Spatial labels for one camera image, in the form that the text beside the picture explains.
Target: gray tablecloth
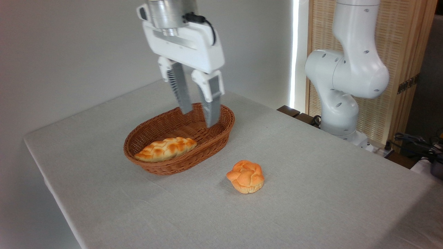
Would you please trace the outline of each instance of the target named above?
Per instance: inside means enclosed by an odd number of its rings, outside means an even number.
[[[83,248],[443,248],[441,185],[234,93],[222,102],[236,116],[228,144],[171,176],[122,150],[177,106],[164,82],[26,135]],[[239,160],[262,166],[258,192],[226,178]]]

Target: light strip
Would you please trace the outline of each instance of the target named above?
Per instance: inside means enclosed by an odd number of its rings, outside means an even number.
[[[297,61],[297,45],[299,31],[299,0],[293,0],[292,8],[292,61],[291,61],[291,88],[289,107],[295,105],[295,62]]]

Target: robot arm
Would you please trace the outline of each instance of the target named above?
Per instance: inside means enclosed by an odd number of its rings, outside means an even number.
[[[137,8],[146,40],[158,60],[163,80],[169,82],[183,114],[192,110],[183,65],[194,69],[191,76],[200,90],[208,127],[220,116],[220,96],[225,93],[225,64],[217,31],[198,16],[195,0],[147,0]]]
[[[305,71],[322,105],[321,129],[362,148],[367,137],[356,131],[356,97],[376,98],[386,89],[389,73],[375,47],[380,0],[337,0],[333,33],[343,52],[315,50]]]

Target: round bread roll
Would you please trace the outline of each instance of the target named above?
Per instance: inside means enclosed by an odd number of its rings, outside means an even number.
[[[264,183],[263,172],[260,165],[247,160],[242,160],[234,165],[226,174],[236,190],[242,194],[254,193]]]
[[[191,138],[166,138],[163,141],[155,141],[146,146],[134,157],[140,161],[155,163],[165,161],[192,150],[197,142]]]

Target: brown wicker basket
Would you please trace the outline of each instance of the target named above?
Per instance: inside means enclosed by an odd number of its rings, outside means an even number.
[[[124,155],[144,170],[156,175],[172,175],[197,165],[219,152],[228,142],[235,122],[234,113],[224,105],[220,108],[218,123],[206,127],[200,103],[185,115],[180,108],[162,113],[137,126],[124,141]],[[168,137],[190,137],[197,142],[193,150],[163,162],[147,163],[134,158],[144,147]]]

